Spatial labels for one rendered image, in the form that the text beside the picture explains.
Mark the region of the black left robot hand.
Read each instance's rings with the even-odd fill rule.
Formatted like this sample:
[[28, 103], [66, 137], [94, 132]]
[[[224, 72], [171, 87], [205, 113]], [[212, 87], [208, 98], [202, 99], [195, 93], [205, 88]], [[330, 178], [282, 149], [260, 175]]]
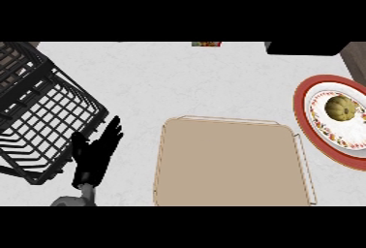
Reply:
[[115, 116], [100, 138], [91, 143], [79, 132], [71, 135], [71, 156], [77, 163], [72, 187], [78, 188], [82, 184], [97, 187], [102, 183], [110, 158], [122, 138], [119, 117]]

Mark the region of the beige tray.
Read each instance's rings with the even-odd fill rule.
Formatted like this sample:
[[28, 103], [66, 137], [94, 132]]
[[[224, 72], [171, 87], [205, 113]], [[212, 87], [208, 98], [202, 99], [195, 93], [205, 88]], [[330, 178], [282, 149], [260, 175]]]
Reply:
[[274, 121], [181, 116], [161, 128], [158, 206], [317, 203], [299, 135]]

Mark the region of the white floral-rimmed plate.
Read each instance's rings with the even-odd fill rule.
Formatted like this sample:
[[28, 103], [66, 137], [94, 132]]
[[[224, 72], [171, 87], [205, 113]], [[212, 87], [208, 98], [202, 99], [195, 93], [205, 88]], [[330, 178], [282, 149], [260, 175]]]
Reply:
[[[329, 99], [336, 96], [354, 102], [355, 114], [347, 121], [333, 120], [324, 111]], [[304, 112], [320, 140], [345, 155], [366, 158], [366, 95], [341, 83], [320, 82], [305, 93]]]

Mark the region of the yellow-green squash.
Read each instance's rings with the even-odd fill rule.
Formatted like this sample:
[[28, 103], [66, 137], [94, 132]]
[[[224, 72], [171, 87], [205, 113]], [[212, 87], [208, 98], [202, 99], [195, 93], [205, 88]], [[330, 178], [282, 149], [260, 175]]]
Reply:
[[332, 97], [326, 103], [324, 111], [336, 121], [347, 121], [354, 117], [354, 102], [345, 96]]

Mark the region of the red round placemat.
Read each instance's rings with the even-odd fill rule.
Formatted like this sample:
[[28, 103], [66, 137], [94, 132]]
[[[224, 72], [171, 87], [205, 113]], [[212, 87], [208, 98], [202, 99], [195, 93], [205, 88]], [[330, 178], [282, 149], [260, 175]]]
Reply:
[[310, 77], [296, 87], [293, 112], [321, 153], [366, 171], [366, 87], [345, 77]]

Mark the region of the black appliance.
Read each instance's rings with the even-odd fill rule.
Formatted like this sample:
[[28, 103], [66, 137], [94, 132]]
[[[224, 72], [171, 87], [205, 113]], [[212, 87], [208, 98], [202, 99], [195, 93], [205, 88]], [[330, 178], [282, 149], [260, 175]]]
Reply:
[[265, 42], [265, 52], [271, 55], [336, 55], [348, 42]]

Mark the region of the brown wooden cabinet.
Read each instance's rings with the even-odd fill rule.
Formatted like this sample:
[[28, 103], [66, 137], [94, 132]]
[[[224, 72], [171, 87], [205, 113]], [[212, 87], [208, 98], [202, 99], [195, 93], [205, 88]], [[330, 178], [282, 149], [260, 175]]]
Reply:
[[366, 87], [366, 42], [350, 42], [341, 57], [352, 80]]

